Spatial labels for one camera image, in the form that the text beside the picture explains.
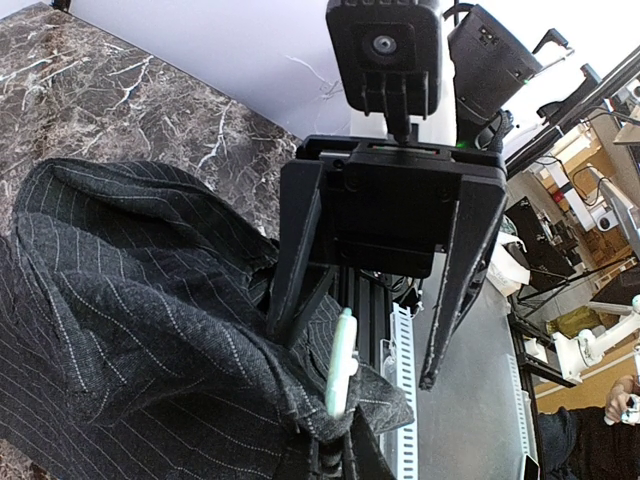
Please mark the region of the black pinstriped garment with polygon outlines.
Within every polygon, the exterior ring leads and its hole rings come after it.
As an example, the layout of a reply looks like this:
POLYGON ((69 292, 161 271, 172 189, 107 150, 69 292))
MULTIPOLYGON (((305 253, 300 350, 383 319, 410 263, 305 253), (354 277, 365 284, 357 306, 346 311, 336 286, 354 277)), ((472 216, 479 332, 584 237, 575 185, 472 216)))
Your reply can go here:
POLYGON ((61 479, 389 479, 413 420, 367 365, 324 389, 340 305, 268 332, 276 246, 151 162, 49 159, 1 241, 1 436, 61 479))

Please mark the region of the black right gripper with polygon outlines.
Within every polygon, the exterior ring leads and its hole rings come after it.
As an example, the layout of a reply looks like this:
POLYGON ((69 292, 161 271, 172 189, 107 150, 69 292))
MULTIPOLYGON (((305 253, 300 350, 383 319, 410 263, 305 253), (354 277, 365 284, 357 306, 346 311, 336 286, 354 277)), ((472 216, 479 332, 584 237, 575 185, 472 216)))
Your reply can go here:
POLYGON ((446 254, 419 387, 431 389, 479 295, 506 203, 499 154, 312 135, 281 170, 279 253, 267 315, 293 347, 348 266, 425 278, 446 254))

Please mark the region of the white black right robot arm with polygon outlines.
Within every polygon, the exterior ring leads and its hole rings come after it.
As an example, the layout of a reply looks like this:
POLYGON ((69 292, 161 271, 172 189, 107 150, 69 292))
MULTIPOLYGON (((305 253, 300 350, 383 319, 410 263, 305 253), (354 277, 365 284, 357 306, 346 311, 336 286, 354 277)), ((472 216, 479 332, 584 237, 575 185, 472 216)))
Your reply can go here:
POLYGON ((541 69, 483 7, 464 14, 445 34, 436 1, 329 2, 347 102, 384 129, 309 136, 281 171, 269 334, 294 343, 339 267, 424 279, 444 253, 424 390, 480 293, 506 205, 499 149, 475 139, 541 69))

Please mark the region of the teal round button brooch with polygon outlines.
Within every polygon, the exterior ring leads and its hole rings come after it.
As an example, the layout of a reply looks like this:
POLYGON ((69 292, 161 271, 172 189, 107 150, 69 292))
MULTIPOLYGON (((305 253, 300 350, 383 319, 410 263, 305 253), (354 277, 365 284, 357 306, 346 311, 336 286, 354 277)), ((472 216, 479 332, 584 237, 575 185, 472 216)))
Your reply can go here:
POLYGON ((346 412, 350 378, 358 370, 359 363, 354 358, 357 334, 358 321, 352 310, 343 309, 334 333, 324 399, 328 415, 334 419, 346 412))

